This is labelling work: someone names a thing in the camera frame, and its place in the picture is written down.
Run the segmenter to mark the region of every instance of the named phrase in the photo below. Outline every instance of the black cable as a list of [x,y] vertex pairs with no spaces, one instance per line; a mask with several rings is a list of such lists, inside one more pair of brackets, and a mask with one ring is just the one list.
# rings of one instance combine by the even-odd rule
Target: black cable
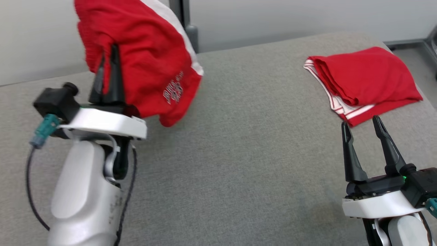
[[419,216],[422,219],[425,229],[427,230],[428,243],[430,244],[430,246],[433,246],[433,237],[431,235],[431,230],[430,227],[428,226],[427,220],[425,219],[425,216],[422,214],[422,212],[419,212]]
[[35,146],[32,146],[32,149],[30,150],[28,160],[26,163],[26,193],[28,196],[30,208],[32,209],[32,212],[35,215],[36,219],[39,221],[39,223],[41,223],[42,226],[44,226],[44,228],[47,231],[50,231],[50,227],[44,222],[44,220],[41,218],[41,216],[39,216],[38,211],[36,211],[35,204],[33,203],[33,199],[32,199],[32,193],[30,191],[30,164],[31,164],[34,152],[35,152]]
[[137,170],[137,153],[135,147],[132,145],[132,152],[134,153],[134,169],[132,171],[132,179],[131,183],[129,185],[128,195],[126,196],[125,206],[123,207],[123,211],[121,212],[120,217],[120,223],[118,224],[118,231],[117,231],[117,241],[115,241],[114,246],[118,246],[121,240],[121,232],[123,231],[123,221],[125,220],[125,213],[128,209],[128,203],[131,199],[131,194],[134,189],[134,182],[136,177],[136,170]]

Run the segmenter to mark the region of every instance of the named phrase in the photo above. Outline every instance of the gray floor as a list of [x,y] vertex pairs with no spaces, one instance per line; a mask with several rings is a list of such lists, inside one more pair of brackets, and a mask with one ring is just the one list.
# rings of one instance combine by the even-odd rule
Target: gray floor
[[421,47],[396,49],[393,53],[407,65],[419,88],[437,109],[437,65]]

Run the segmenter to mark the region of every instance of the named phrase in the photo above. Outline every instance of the folded red cloth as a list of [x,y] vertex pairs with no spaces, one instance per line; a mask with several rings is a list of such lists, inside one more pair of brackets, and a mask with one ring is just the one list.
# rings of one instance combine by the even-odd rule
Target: folded red cloth
[[423,100],[406,65],[380,47],[310,56],[304,68],[325,89],[331,109],[352,127],[373,115]]
[[141,117],[159,114],[169,127],[196,94],[203,69],[176,15],[158,0],[75,0],[86,61],[95,73],[105,57],[103,92],[117,44],[128,104]]

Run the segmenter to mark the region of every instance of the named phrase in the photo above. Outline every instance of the teal cable connector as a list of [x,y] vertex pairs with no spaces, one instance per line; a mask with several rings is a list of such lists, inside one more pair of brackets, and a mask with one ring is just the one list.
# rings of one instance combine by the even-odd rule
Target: teal cable connector
[[59,126],[61,122],[58,117],[54,114],[47,114],[44,117],[44,120],[35,130],[35,136],[29,142],[36,149],[41,149],[45,144],[45,140],[56,131],[56,128]]
[[425,207],[435,218],[437,218],[437,198],[428,199]]

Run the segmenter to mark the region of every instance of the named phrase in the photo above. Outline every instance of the red and white striped trim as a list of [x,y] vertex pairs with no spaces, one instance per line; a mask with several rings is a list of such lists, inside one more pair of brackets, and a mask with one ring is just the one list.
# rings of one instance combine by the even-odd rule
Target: red and white striped trim
[[327,90],[326,86],[324,85],[324,83],[320,79],[319,75],[317,74],[316,68],[314,67],[314,62],[312,60],[306,60],[304,65],[303,65],[303,68],[308,70],[322,85],[323,89],[325,90],[326,94],[328,95],[329,104],[330,104],[331,109],[334,112],[336,112],[338,115],[344,116],[346,119],[352,119],[352,118],[370,110],[371,108],[373,108],[375,106],[374,104],[366,105],[366,106],[358,106],[358,107],[347,105],[341,99],[341,97],[335,96]]
[[157,15],[159,15],[161,18],[166,20],[168,23],[170,23],[176,31],[182,36],[185,43],[185,49],[190,54],[191,57],[191,68],[196,71],[197,74],[200,76],[203,76],[203,68],[200,66],[199,62],[197,61],[196,52],[193,49],[193,46],[191,45],[191,42],[182,27],[181,23],[177,19],[176,15],[173,13],[173,11],[167,7],[165,4],[161,3],[158,0],[141,0],[141,2],[145,5],[147,5],[149,8],[151,8]]

